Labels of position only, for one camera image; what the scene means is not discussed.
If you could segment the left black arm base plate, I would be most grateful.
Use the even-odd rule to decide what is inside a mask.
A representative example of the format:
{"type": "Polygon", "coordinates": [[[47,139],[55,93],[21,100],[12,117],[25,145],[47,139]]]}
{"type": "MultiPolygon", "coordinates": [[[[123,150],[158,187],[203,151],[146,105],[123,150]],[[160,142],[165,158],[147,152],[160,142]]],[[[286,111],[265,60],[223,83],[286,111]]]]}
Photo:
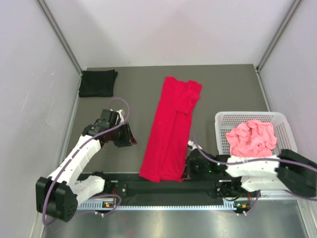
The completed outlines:
{"type": "Polygon", "coordinates": [[[104,189],[100,195],[116,194],[124,198],[127,193],[127,180],[123,174],[104,174],[105,179],[104,189]]]}

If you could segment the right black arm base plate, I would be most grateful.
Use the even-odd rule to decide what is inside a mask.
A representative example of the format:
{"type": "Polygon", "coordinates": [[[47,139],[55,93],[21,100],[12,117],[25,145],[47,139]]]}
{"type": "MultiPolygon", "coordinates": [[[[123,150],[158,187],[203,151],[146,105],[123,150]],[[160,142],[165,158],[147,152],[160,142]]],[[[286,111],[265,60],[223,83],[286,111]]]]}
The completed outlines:
{"type": "Polygon", "coordinates": [[[241,178],[221,179],[215,183],[215,188],[218,195],[228,201],[235,201],[248,195],[248,192],[241,187],[241,178]]]}

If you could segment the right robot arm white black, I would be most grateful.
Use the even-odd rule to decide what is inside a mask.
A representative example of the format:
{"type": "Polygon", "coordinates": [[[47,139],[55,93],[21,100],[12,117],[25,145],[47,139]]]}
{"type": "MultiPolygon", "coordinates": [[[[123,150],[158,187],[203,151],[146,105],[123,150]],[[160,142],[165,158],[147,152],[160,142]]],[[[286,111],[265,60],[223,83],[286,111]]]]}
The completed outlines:
{"type": "Polygon", "coordinates": [[[317,199],[317,165],[302,155],[283,149],[278,155],[238,157],[212,155],[188,141],[184,177],[209,181],[218,197],[255,197],[263,190],[281,190],[299,198],[317,199]]]}

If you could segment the red polo t shirt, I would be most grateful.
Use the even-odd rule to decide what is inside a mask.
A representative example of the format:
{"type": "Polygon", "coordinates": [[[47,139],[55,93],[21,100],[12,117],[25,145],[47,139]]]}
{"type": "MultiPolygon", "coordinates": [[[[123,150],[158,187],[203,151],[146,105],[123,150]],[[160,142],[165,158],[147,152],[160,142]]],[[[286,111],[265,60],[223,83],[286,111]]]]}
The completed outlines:
{"type": "Polygon", "coordinates": [[[202,85],[166,77],[139,176],[152,182],[182,182],[193,110],[202,85]]]}

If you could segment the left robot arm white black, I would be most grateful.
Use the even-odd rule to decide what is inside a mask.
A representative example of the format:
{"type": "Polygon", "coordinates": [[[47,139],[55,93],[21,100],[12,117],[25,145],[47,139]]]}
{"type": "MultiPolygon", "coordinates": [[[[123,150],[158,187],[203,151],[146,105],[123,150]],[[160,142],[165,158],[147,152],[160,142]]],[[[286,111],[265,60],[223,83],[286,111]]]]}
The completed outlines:
{"type": "Polygon", "coordinates": [[[137,143],[127,119],[124,110],[104,109],[94,124],[83,129],[77,144],[56,170],[37,180],[36,210],[43,219],[50,216],[68,222],[77,208],[93,196],[99,194],[105,197],[114,192],[110,176],[103,172],[93,172],[82,181],[78,178],[108,142],[118,148],[137,143]]]}

